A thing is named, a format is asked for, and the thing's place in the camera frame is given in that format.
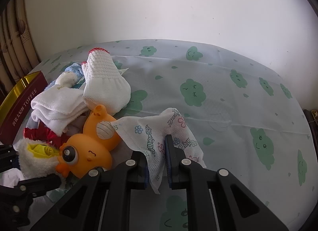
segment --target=rubber duck eye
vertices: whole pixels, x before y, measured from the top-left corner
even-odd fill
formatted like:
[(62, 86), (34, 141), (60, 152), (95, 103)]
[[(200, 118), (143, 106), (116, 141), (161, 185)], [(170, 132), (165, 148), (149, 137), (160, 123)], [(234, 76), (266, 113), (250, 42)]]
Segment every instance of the rubber duck eye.
[(76, 164), (79, 160), (76, 148), (72, 146), (66, 146), (62, 151), (62, 158), (69, 165)]

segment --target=red trim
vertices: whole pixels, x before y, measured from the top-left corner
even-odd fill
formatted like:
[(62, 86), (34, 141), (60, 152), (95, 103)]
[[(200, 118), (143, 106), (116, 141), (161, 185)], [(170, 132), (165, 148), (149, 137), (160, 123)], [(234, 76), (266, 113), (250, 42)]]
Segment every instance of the red trim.
[(88, 54), (90, 54), (91, 52), (94, 52), (94, 51), (104, 51), (106, 53), (109, 53), (109, 51), (105, 50), (104, 48), (96, 47), (96, 48), (90, 50)]

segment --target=white wall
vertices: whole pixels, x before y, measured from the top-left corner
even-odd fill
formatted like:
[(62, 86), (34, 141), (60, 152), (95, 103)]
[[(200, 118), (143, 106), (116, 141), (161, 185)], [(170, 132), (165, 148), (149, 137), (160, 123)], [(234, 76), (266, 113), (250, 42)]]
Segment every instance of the white wall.
[(26, 0), (43, 59), (124, 39), (214, 44), (280, 74), (303, 108), (317, 108), (318, 18), (307, 0)]

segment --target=yellow cloth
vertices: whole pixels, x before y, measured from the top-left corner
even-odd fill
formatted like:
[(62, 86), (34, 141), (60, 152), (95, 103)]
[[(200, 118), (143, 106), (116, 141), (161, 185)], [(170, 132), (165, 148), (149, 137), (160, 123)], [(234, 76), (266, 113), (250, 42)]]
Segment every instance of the yellow cloth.
[(57, 149), (42, 144), (28, 144), (28, 151), (33, 153), (35, 158), (41, 159), (48, 159), (59, 155)]

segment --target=bed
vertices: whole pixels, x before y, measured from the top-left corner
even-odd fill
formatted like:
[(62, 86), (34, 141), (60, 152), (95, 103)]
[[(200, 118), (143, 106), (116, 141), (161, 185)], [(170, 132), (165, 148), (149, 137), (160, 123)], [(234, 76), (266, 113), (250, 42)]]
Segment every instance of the bed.
[[(108, 50), (117, 68), (128, 68), (123, 77), (131, 92), (147, 93), (133, 101), (142, 104), (141, 110), (123, 109), (115, 117), (177, 108), (208, 169), (228, 169), (290, 231), (302, 227), (317, 204), (317, 157), (306, 117), (276, 72), (217, 46), (157, 39), (76, 47), (50, 56), (32, 72), (41, 70), (50, 83), (73, 62), (86, 61), (95, 47)], [(121, 150), (117, 163), (129, 158), (123, 143), (117, 153)], [(132, 192), (130, 230), (184, 230), (186, 192), (169, 189), (166, 177), (159, 191)], [(39, 199), (41, 210), (29, 212), (31, 225), (52, 205)]]

